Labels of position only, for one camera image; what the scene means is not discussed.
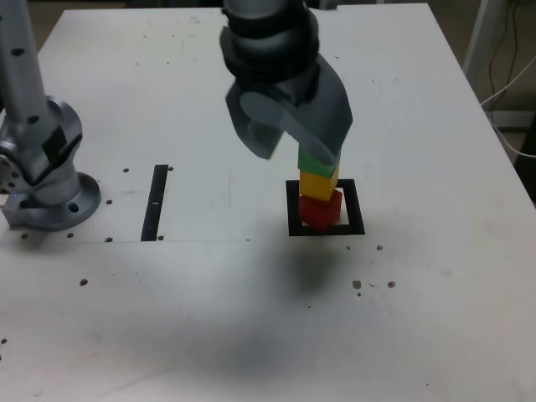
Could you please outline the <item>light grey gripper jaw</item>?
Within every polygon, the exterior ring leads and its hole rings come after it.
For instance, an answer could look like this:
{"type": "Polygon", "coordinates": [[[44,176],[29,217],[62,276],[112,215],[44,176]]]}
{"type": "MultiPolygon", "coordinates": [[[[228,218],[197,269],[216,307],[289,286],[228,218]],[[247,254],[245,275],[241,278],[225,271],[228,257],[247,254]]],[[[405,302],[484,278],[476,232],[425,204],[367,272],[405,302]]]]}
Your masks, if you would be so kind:
{"type": "Polygon", "coordinates": [[[253,120],[273,126],[294,138],[311,157],[329,165],[338,161],[353,123],[344,84],[326,61],[319,69],[316,94],[299,106],[273,99],[273,85],[264,90],[245,90],[240,106],[253,120]]]}

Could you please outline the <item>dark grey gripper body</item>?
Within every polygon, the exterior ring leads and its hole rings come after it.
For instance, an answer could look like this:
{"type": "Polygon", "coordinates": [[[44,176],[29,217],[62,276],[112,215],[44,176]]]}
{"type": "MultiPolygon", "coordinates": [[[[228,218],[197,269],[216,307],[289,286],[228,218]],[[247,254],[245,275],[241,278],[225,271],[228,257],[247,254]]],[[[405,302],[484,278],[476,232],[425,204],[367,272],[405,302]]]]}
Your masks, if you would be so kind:
{"type": "Polygon", "coordinates": [[[293,106],[309,101],[316,94],[318,75],[318,68],[307,68],[294,77],[275,83],[273,99],[293,106]]]}

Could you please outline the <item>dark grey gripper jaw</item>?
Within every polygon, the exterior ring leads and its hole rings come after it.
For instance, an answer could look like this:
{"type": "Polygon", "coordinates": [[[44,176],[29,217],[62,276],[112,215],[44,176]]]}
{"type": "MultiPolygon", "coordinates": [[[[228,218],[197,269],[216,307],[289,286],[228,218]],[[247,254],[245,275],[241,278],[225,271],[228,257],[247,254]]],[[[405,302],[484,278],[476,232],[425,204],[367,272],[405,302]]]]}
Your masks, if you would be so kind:
{"type": "Polygon", "coordinates": [[[244,145],[257,157],[269,160],[283,135],[283,131],[249,117],[240,106],[240,97],[243,93],[240,85],[232,85],[225,97],[235,132],[244,145]]]}

